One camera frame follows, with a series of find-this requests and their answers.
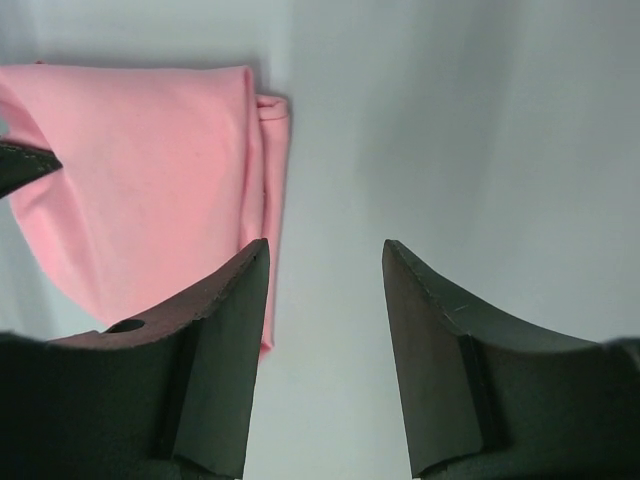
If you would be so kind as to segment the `pink t shirt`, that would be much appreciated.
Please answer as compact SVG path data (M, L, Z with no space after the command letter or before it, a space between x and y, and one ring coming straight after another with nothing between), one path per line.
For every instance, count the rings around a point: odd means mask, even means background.
M8 140L61 163L9 201L42 270L97 320L160 304L255 239L278 256L290 113L250 68L5 66L1 115Z

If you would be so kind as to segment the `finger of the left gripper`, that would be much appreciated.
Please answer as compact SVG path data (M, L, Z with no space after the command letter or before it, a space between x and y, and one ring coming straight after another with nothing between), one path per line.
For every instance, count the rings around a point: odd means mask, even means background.
M0 197L7 197L22 187L62 168L62 163L49 150L2 141L0 146Z

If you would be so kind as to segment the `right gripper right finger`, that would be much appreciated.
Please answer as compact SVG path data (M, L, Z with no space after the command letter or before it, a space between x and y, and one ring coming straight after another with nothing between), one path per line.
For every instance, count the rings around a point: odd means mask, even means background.
M536 326L384 244L386 306L416 479L635 479L639 342Z

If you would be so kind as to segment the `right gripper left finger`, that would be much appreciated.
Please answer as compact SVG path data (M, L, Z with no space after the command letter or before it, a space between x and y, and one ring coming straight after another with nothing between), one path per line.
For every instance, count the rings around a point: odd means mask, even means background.
M239 479L269 282L266 240L103 332L1 336L5 479Z

